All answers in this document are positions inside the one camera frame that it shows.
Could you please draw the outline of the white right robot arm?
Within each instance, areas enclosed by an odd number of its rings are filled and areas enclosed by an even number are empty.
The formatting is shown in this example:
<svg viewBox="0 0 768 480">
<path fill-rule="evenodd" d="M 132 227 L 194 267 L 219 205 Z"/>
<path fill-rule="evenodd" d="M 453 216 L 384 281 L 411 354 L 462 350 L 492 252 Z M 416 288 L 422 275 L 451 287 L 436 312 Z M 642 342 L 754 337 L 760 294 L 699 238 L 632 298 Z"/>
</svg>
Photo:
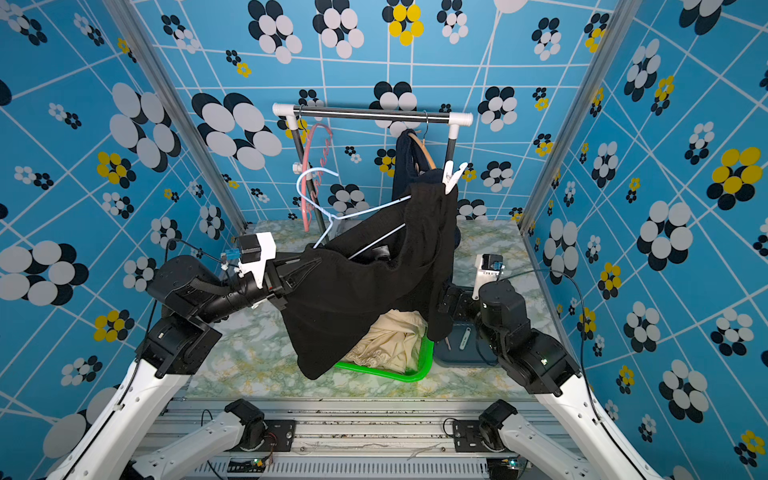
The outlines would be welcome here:
<svg viewBox="0 0 768 480">
<path fill-rule="evenodd" d="M 559 340 L 532 327 L 525 301 L 509 280 L 486 283 L 476 293 L 449 284 L 438 311 L 472 321 L 499 366 L 553 415 L 579 449 L 573 453 L 516 407 L 497 400 L 477 421 L 454 422 L 457 450 L 512 452 L 552 479 L 658 478 L 596 401 L 575 358 Z"/>
</svg>

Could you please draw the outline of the pink plastic hanger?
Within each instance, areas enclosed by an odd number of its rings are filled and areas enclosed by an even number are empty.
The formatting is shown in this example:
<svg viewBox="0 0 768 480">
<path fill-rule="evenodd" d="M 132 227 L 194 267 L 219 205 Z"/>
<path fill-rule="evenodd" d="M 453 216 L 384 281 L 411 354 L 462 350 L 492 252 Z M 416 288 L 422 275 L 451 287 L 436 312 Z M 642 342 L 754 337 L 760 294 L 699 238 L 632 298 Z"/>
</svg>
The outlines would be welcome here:
<svg viewBox="0 0 768 480">
<path fill-rule="evenodd" d="M 322 147 L 319 165 L 321 167 L 325 167 L 328 155 L 330 153 L 330 147 L 331 147 L 331 140 L 333 139 L 333 132 L 330 129 L 330 127 L 325 123 L 315 123 L 311 127 L 308 125 L 304 125 L 300 128 L 301 133 L 305 133 L 305 136 L 302 139 L 302 148 L 303 153 L 301 154 L 301 160 L 300 160 L 300 167 L 298 170 L 299 174 L 305 173 L 307 170 L 312 168 L 311 161 L 310 161 L 310 154 L 312 149 L 312 143 L 314 140 L 314 137 L 317 134 L 325 135 L 324 138 L 324 145 Z M 315 204 L 319 203 L 319 191 L 320 186 L 322 185 L 322 172 L 319 173 L 311 173 L 308 176 L 305 176 L 300 183 L 298 192 L 300 193 L 300 209 L 302 214 L 302 223 L 304 227 L 304 231 L 308 232 L 310 230 L 310 226 L 313 220 L 317 220 L 320 224 L 320 227 L 322 230 L 325 229 L 325 223 L 323 219 L 323 215 L 321 213 L 318 213 L 318 209 L 309 203 L 308 200 L 306 200 L 306 197 L 311 199 Z"/>
</svg>

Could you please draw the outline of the beige shorts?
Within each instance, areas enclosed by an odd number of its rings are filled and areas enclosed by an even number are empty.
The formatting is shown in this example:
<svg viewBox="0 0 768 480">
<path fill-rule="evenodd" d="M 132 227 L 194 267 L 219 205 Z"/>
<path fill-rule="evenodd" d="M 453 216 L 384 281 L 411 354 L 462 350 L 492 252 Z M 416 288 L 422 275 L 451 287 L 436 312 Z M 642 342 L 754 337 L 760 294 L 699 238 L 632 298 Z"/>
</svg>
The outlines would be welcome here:
<svg viewBox="0 0 768 480">
<path fill-rule="evenodd" d="M 417 368 L 427 323 L 419 312 L 390 310 L 348 353 L 346 360 L 360 366 L 405 374 Z"/>
</svg>

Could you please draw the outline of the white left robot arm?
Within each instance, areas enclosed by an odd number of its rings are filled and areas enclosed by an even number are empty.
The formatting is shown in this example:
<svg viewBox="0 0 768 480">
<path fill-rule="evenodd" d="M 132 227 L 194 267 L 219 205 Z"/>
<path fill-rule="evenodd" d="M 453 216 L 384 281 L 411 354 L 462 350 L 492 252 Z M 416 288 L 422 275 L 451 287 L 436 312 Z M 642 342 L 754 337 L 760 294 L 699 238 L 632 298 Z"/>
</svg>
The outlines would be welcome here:
<svg viewBox="0 0 768 480">
<path fill-rule="evenodd" d="M 195 257 L 168 260 L 150 295 L 164 316 L 146 333 L 136 359 L 92 428 L 50 473 L 52 479 L 181 479 L 227 451 L 273 455 L 279 440 L 263 412 L 239 399 L 197 430 L 153 453 L 139 444 L 172 397 L 188 382 L 222 335 L 214 323 L 264 300 L 283 308 L 286 296 L 318 266 L 299 255 L 266 261 L 266 274 L 221 280 Z"/>
</svg>

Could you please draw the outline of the black shorts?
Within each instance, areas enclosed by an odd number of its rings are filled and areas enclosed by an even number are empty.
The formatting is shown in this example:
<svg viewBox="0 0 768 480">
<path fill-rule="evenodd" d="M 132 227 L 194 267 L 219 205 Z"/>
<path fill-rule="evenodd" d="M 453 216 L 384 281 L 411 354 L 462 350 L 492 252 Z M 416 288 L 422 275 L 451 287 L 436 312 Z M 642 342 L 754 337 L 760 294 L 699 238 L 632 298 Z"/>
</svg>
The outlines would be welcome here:
<svg viewBox="0 0 768 480">
<path fill-rule="evenodd" d="M 433 342 L 450 333 L 439 304 L 453 274 L 458 195 L 441 183 L 413 183 L 406 196 L 302 253 L 304 277 L 281 315 L 308 379 L 341 361 L 392 309 L 419 312 Z"/>
</svg>

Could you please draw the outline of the mint green clothespin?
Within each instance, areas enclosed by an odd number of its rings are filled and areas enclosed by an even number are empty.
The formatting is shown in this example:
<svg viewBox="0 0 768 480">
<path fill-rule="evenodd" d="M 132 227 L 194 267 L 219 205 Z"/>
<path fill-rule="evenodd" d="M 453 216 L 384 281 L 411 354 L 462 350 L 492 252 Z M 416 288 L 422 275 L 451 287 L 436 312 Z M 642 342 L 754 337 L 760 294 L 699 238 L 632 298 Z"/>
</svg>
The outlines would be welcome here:
<svg viewBox="0 0 768 480">
<path fill-rule="evenodd" d="M 472 335 L 472 329 L 470 327 L 467 327 L 461 337 L 461 341 L 459 344 L 459 350 L 464 351 L 467 347 L 467 344 L 471 338 Z"/>
</svg>

